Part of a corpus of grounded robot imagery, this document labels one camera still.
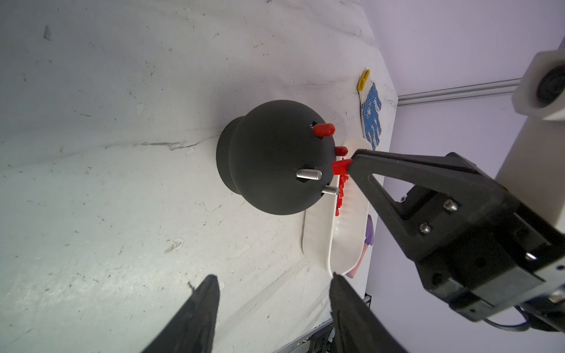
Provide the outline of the pile of red sleeves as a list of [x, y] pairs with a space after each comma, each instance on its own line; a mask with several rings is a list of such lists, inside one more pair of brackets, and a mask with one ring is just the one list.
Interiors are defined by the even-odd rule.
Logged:
[[338, 182], [338, 198], [336, 202], [336, 209], [335, 209], [335, 216], [340, 216], [340, 209], [343, 205], [343, 198], [344, 198], [344, 187], [350, 177], [346, 174], [343, 174], [339, 178]]

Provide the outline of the red screw sleeve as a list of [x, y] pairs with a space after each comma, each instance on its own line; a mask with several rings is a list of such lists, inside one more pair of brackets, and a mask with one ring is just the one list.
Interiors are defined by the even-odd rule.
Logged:
[[335, 126], [333, 124], [315, 124], [312, 126], [312, 130], [318, 138], [333, 137]]
[[349, 150], [345, 146], [337, 146], [335, 147], [335, 155], [337, 157], [345, 157], [349, 153]]
[[348, 175], [348, 170], [352, 164], [352, 159], [337, 160], [332, 164], [332, 170], [334, 175]]

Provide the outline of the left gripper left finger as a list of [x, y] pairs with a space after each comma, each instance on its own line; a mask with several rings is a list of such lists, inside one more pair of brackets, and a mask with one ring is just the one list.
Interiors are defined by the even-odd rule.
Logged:
[[211, 353], [219, 301], [219, 282], [210, 274], [144, 351]]

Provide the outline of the blue dotted work glove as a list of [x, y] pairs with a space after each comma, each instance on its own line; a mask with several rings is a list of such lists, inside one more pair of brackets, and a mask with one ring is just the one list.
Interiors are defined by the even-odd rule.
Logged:
[[363, 136], [371, 144], [372, 150], [376, 150], [380, 144], [382, 132], [379, 117], [382, 102], [370, 74], [370, 70], [366, 69], [360, 75], [357, 93], [360, 100], [360, 122]]

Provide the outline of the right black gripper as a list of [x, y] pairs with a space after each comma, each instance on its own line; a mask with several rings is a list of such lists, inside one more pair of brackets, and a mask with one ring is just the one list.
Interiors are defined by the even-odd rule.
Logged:
[[347, 173], [451, 310], [564, 321], [564, 235], [469, 160], [359, 149]]

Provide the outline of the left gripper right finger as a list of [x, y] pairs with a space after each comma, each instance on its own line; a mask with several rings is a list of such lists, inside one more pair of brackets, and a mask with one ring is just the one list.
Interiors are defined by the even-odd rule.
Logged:
[[404, 352], [346, 279], [334, 274], [330, 304], [337, 352]]

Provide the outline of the white plastic tray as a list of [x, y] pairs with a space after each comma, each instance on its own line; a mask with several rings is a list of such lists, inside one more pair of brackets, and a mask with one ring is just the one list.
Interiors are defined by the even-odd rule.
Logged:
[[369, 214], [369, 201], [350, 178], [344, 187], [340, 216], [337, 196], [325, 194], [305, 212], [302, 248], [313, 264], [328, 274], [345, 275], [360, 258]]

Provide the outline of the silver protruding screw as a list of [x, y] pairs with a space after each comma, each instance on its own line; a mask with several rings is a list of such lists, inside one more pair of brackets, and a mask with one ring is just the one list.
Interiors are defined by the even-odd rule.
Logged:
[[319, 181], [322, 179], [322, 172], [317, 169], [298, 169], [296, 177], [301, 180]]
[[339, 187], [335, 187], [332, 185], [325, 185], [324, 188], [322, 189], [322, 193], [337, 196], [340, 193], [340, 189]]

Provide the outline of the pink purple handled tool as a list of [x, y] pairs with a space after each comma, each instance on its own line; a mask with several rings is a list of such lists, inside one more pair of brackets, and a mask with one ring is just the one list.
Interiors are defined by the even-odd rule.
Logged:
[[357, 274], [357, 272], [360, 268], [360, 265], [363, 262], [363, 259], [365, 257], [365, 254], [366, 254], [368, 248], [370, 246], [372, 246], [373, 243], [374, 243], [374, 238], [375, 238], [375, 224], [373, 222], [372, 216], [368, 215], [367, 216], [367, 222], [366, 222], [366, 231], [365, 231], [365, 238], [364, 238], [362, 252], [361, 252], [360, 258], [358, 259], [355, 267], [353, 269], [351, 269], [349, 272], [346, 273], [346, 276], [348, 278], [353, 279], [356, 276], [356, 274]]

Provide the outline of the black round screw base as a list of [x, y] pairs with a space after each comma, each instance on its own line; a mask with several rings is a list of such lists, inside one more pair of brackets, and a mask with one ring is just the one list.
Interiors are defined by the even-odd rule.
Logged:
[[[261, 104], [231, 121], [216, 147], [223, 183], [253, 207], [285, 216], [303, 212], [331, 184], [333, 137], [318, 138], [315, 124], [329, 124], [310, 107], [290, 100]], [[317, 169], [319, 181], [297, 179], [298, 169]]]

